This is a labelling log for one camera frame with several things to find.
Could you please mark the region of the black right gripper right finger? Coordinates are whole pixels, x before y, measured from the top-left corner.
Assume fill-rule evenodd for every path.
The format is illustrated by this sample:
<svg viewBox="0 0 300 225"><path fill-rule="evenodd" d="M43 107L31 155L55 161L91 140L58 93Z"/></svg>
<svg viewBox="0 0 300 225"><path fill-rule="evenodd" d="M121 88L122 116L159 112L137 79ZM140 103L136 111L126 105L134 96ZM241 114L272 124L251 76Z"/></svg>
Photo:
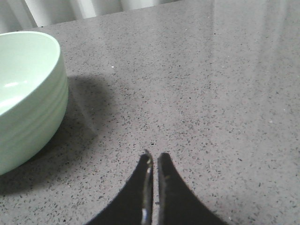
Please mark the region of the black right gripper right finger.
<svg viewBox="0 0 300 225"><path fill-rule="evenodd" d="M159 225L225 225L189 189L176 170L171 156L158 158Z"/></svg>

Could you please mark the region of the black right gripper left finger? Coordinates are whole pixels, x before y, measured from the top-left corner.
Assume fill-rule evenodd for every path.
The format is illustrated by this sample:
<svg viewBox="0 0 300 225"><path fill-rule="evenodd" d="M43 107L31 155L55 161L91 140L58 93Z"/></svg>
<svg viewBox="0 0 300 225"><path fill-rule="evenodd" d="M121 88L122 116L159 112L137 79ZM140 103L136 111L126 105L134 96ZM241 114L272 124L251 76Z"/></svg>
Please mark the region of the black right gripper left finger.
<svg viewBox="0 0 300 225"><path fill-rule="evenodd" d="M153 159L146 150L116 197L88 225L150 225L153 210Z"/></svg>

